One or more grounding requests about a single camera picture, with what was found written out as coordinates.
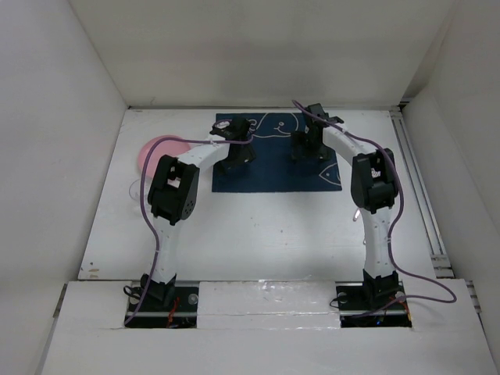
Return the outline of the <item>dark blue cloth placemat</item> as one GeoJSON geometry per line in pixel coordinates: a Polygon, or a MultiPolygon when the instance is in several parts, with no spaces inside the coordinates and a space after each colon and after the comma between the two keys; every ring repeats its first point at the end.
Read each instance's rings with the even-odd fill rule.
{"type": "Polygon", "coordinates": [[[291,133],[303,131],[305,121],[296,112],[218,113],[217,120],[244,117],[254,133],[252,146],[256,153],[253,162],[218,176],[212,173],[215,193],[277,193],[341,191],[338,160],[291,160],[291,133]]]}

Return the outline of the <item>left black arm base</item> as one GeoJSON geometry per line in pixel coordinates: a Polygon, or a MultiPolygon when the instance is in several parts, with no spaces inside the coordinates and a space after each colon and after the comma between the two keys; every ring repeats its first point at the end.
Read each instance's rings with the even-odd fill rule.
{"type": "Polygon", "coordinates": [[[146,296],[136,314],[134,311],[141,297],[141,287],[133,284],[125,286],[123,291],[128,298],[124,317],[127,328],[191,329],[197,326],[199,283],[178,284],[173,300],[167,306],[146,296]]]}

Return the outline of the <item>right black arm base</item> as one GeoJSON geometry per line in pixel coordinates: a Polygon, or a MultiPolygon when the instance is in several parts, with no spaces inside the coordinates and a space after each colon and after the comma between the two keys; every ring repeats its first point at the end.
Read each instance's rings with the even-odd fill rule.
{"type": "Polygon", "coordinates": [[[341,328],[410,328],[409,308],[397,301],[403,291],[396,271],[386,277],[371,277],[364,271],[361,284],[336,284],[330,307],[340,313],[341,328]]]}

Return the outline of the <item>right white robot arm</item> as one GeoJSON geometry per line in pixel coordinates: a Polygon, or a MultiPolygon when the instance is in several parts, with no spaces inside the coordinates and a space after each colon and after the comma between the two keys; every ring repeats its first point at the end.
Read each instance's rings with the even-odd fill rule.
{"type": "Polygon", "coordinates": [[[323,161],[334,152],[350,165],[351,197],[360,210],[366,241],[364,278],[392,276],[395,267],[389,256],[389,231],[391,209],[399,193],[392,151],[351,134],[342,119],[330,117],[319,103],[293,104],[302,112],[305,129],[291,134],[291,159],[323,161]]]}

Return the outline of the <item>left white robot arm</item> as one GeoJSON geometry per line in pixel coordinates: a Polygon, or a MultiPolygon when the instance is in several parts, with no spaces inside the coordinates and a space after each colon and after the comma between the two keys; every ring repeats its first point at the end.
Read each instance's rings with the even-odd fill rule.
{"type": "Polygon", "coordinates": [[[156,309],[173,303],[180,225],[194,211],[200,174],[217,163],[230,169],[252,162],[251,128],[250,121],[240,116],[218,120],[209,136],[195,141],[188,151],[159,158],[147,197],[153,216],[147,224],[155,236],[155,254],[151,271],[141,278],[147,300],[156,309]]]}

